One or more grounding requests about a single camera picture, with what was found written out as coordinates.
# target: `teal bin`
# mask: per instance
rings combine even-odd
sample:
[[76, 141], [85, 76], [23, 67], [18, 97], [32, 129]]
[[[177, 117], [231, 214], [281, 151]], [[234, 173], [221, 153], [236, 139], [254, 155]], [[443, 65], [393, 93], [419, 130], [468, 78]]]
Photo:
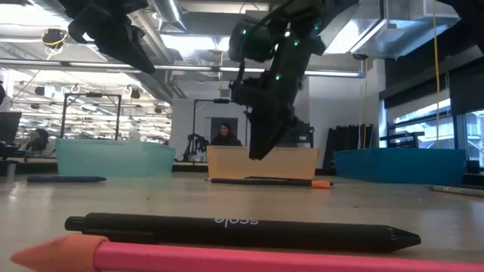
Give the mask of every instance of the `teal bin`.
[[374, 148], [334, 153], [337, 176], [396, 184], [460, 184], [465, 150]]
[[175, 149], [141, 141], [56, 140], [61, 176], [140, 178], [173, 168]]

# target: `woman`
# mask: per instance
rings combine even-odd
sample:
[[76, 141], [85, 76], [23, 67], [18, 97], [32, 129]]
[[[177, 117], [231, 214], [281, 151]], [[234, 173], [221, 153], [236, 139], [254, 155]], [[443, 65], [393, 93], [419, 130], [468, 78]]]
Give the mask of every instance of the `woman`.
[[3, 81], [0, 79], [0, 113], [10, 111], [11, 99], [7, 96], [7, 92], [2, 86]]
[[219, 128], [219, 134], [213, 138], [211, 145], [241, 147], [242, 143], [232, 133], [230, 125], [228, 123], [222, 123]]
[[54, 146], [48, 142], [48, 132], [37, 128], [30, 135], [30, 142], [20, 147], [19, 151], [25, 151], [28, 156], [51, 156]]

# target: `table surface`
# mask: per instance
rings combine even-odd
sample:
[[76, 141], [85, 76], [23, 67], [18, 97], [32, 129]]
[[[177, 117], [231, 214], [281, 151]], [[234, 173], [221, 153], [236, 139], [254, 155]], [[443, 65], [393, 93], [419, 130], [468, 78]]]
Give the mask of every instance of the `table surface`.
[[484, 262], [484, 198], [438, 193], [421, 185], [327, 178], [332, 190], [208, 184], [206, 174], [110, 178], [99, 184], [7, 184], [0, 178], [0, 267], [12, 252], [68, 234], [71, 215], [117, 212], [210, 218], [254, 218], [388, 224], [417, 233], [422, 244], [390, 255]]

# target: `monitor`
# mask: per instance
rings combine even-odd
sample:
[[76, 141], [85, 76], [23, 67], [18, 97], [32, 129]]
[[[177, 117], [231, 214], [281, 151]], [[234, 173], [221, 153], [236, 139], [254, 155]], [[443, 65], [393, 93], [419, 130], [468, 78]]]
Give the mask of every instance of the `monitor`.
[[15, 135], [17, 135], [21, 117], [22, 113], [0, 113], [0, 141], [4, 141], [7, 144], [15, 142]]

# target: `window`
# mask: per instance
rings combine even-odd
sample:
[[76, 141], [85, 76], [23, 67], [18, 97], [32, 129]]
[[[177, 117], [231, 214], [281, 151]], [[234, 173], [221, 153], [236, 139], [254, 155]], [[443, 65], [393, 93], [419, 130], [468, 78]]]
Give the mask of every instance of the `window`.
[[[450, 115], [450, 107], [450, 99], [439, 103], [439, 148], [455, 148], [454, 121]], [[390, 134], [413, 132], [425, 133], [425, 135], [418, 136], [419, 148], [437, 148], [437, 103], [400, 116], [389, 125]]]
[[470, 160], [478, 160], [480, 166], [484, 167], [482, 125], [484, 125], [484, 110], [466, 114], [467, 155]]

